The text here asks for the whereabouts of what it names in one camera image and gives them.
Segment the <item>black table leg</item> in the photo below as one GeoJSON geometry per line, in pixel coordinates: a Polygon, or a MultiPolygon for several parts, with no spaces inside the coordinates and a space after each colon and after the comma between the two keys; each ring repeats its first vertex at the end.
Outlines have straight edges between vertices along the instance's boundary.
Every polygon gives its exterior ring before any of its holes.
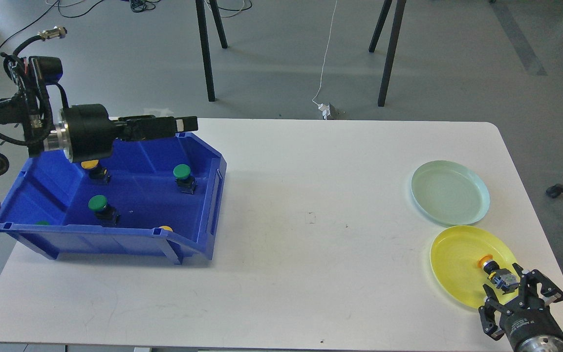
{"type": "Polygon", "coordinates": [[[406,0],[397,0],[397,7],[395,7],[395,18],[392,23],[392,32],[390,32],[390,43],[388,44],[388,53],[386,54],[386,64],[384,66],[384,75],[382,76],[382,86],[379,88],[379,97],[377,98],[377,106],[379,107],[384,106],[384,104],[386,103],[386,93],[388,93],[388,84],[390,83],[392,64],[395,61],[398,33],[401,29],[405,2],[406,0]]]}
{"type": "Polygon", "coordinates": [[[199,37],[201,38],[201,54],[203,55],[203,70],[205,71],[205,84],[208,89],[208,102],[214,102],[214,81],[212,79],[212,62],[210,62],[210,45],[208,43],[208,28],[205,22],[205,8],[203,0],[195,0],[197,8],[197,21],[199,22],[199,37]]]}
{"type": "Polygon", "coordinates": [[[217,25],[218,38],[219,40],[221,40],[221,47],[223,49],[227,49],[227,39],[225,38],[225,30],[223,29],[223,22],[221,22],[221,14],[218,12],[217,0],[210,0],[210,8],[212,8],[214,23],[217,25]]]}
{"type": "Polygon", "coordinates": [[[375,47],[377,47],[377,42],[379,40],[379,36],[382,34],[382,29],[384,29],[384,23],[386,22],[386,17],[390,11],[390,5],[392,5],[392,0],[384,0],[382,12],[379,14],[377,26],[375,26],[375,31],[373,32],[373,39],[370,40],[370,46],[368,47],[369,53],[375,53],[375,47]]]}

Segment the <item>yellow button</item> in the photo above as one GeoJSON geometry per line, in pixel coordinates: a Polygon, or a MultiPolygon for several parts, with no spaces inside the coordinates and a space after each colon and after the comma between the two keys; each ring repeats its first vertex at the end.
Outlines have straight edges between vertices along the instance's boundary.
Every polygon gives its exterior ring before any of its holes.
{"type": "Polygon", "coordinates": [[[99,165],[98,160],[88,160],[87,162],[81,162],[82,169],[91,170],[99,165]]]}

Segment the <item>floor stripe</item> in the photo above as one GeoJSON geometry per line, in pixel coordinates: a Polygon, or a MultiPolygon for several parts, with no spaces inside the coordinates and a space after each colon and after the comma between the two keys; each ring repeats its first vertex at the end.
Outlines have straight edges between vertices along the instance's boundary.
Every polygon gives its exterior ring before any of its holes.
{"type": "Polygon", "coordinates": [[[516,54],[520,58],[522,66],[525,67],[525,71],[534,76],[546,76],[547,71],[542,67],[540,60],[538,60],[536,53],[534,53],[534,50],[527,38],[525,38],[525,34],[522,33],[518,23],[514,20],[507,5],[502,2],[496,2],[492,4],[491,7],[494,10],[494,15],[497,16],[498,22],[503,27],[507,38],[512,42],[512,46],[514,50],[516,50],[516,54]]]}

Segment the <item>chair wheel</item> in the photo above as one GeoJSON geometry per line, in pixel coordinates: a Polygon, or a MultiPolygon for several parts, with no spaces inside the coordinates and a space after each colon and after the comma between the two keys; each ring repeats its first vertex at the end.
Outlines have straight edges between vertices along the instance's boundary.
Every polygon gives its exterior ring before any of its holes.
{"type": "Polygon", "coordinates": [[[561,192],[557,191],[557,187],[555,186],[551,186],[549,188],[547,188],[546,192],[547,196],[551,197],[551,198],[557,198],[557,196],[559,196],[561,194],[561,192]]]}

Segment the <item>gray floor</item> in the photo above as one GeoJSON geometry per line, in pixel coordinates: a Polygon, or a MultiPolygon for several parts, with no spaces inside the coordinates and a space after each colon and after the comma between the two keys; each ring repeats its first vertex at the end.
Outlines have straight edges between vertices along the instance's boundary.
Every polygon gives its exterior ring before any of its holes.
{"type": "MultiPolygon", "coordinates": [[[[219,2],[241,5],[239,0],[219,2]]],[[[63,13],[78,14],[92,3],[63,13]]],[[[319,87],[333,6],[333,0],[254,0],[252,9],[224,20],[230,43],[225,50],[208,16],[215,103],[206,97],[193,1],[163,1],[155,11],[134,14],[126,3],[107,0],[76,19],[53,10],[10,40],[4,51],[39,29],[66,26],[64,40],[36,43],[24,53],[60,57],[69,102],[102,103],[113,116],[317,119],[320,112],[311,98],[319,87]]],[[[367,53],[380,6],[380,0],[339,0],[317,102],[331,102],[349,120],[494,123],[563,270],[563,196],[552,200],[544,194],[550,185],[563,183],[563,0],[498,0],[494,7],[484,0],[408,2],[382,108],[377,92],[391,16],[377,52],[367,53]]],[[[0,43],[46,9],[42,0],[0,0],[0,43]]],[[[14,90],[0,58],[0,98],[14,90]]],[[[52,103],[59,108],[57,99],[52,103]]],[[[3,148],[22,154],[20,147],[3,148]]],[[[14,160],[13,169],[22,162],[14,160]]],[[[0,179],[0,194],[13,179],[12,172],[0,179]]],[[[0,271],[13,245],[0,236],[0,271]]],[[[24,348],[0,345],[0,351],[24,348]]]]}

